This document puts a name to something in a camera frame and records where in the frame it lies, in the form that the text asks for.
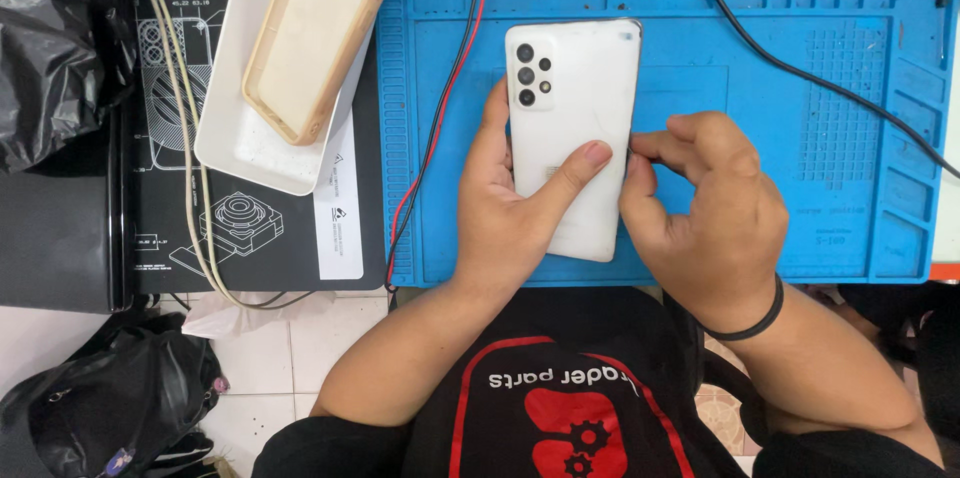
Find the white smartphone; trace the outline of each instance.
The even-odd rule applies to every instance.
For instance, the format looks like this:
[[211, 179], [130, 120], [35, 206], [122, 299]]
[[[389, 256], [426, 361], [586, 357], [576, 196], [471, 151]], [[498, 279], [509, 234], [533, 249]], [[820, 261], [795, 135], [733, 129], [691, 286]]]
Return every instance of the white smartphone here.
[[641, 65], [634, 18], [517, 25], [507, 30], [507, 87], [516, 192], [532, 196], [583, 144], [613, 157], [566, 211], [548, 253], [614, 259], [618, 199]]

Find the black plastic bag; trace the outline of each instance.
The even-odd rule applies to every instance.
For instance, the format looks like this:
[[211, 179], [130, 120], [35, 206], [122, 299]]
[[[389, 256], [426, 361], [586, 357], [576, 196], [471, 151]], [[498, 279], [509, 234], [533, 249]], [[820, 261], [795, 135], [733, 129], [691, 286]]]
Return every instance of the black plastic bag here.
[[210, 342], [181, 334], [184, 319], [116, 313], [65, 363], [11, 389], [0, 476], [143, 476], [227, 386]]
[[0, 171], [101, 128], [133, 91], [131, 34], [116, 0], [0, 0]]

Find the white label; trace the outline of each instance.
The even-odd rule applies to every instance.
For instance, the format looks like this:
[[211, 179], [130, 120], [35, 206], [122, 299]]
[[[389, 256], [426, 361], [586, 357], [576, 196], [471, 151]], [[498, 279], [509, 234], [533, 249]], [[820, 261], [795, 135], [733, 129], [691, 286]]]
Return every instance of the white label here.
[[334, 159], [329, 178], [313, 189], [317, 221], [317, 256], [320, 279], [363, 277], [363, 242], [360, 239], [360, 197], [354, 151], [354, 111], [346, 124], [327, 142]]

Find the phone case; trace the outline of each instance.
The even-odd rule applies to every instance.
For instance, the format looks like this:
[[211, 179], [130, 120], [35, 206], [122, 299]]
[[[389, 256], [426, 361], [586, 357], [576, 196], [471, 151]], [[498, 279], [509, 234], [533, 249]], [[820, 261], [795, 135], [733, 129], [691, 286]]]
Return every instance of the phone case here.
[[271, 0], [244, 99], [288, 143], [313, 144], [383, 0]]
[[613, 157], [566, 211], [548, 253], [610, 262], [641, 64], [633, 18], [518, 25], [507, 31], [513, 182], [532, 196], [583, 144]]

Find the white cable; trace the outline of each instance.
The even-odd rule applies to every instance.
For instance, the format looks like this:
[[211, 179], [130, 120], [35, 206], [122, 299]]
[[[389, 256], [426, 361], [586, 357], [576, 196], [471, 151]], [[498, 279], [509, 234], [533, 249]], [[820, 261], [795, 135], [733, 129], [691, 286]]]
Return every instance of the white cable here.
[[183, 78], [183, 86], [186, 91], [187, 101], [190, 104], [190, 114], [193, 119], [194, 130], [198, 130], [200, 127], [200, 117], [197, 114], [197, 106], [194, 101], [193, 91], [190, 88], [190, 77], [187, 76], [186, 65], [184, 62], [184, 55], [181, 51], [180, 41], [177, 37], [177, 31], [174, 28], [173, 18], [170, 17], [170, 11], [167, 9], [167, 5], [164, 0], [150, 0], [150, 5], [153, 8], [153, 13], [156, 15], [157, 22], [160, 28], [160, 40], [163, 44], [163, 55], [166, 59], [167, 64], [167, 73], [170, 75], [170, 82], [173, 85], [174, 98], [176, 99], [176, 110], [179, 113], [180, 117], [180, 129], [183, 134], [183, 159], [186, 166], [186, 223], [187, 229], [190, 232], [190, 241], [193, 244], [194, 251], [197, 254], [197, 262], [199, 263], [200, 269], [203, 271], [203, 275], [206, 276], [207, 282], [210, 283], [210, 286], [213, 287], [215, 291], [220, 293], [226, 300], [230, 301], [234, 305], [246, 308], [246, 309], [259, 309], [256, 305], [246, 304], [238, 300], [224, 284], [223, 279], [220, 277], [220, 270], [217, 268], [216, 256], [215, 256], [215, 247], [213, 244], [213, 218], [211, 216], [210, 210], [210, 183], [207, 175], [207, 167], [203, 164], [199, 166], [200, 173], [200, 182], [203, 195], [203, 210], [206, 216], [206, 242], [207, 242], [207, 254], [210, 258], [210, 264], [208, 266], [207, 259], [204, 258], [203, 250], [200, 247], [200, 240], [197, 236], [197, 229], [194, 224], [194, 212], [193, 212], [193, 157], [191, 154], [192, 144], [190, 142], [190, 132], [187, 125], [186, 119], [186, 108], [184, 106], [184, 99], [180, 91], [180, 82], [177, 79], [177, 74], [174, 71], [173, 66], [173, 57], [170, 52], [171, 40], [173, 43], [174, 54], [176, 57], [177, 65], [179, 66], [180, 76]]

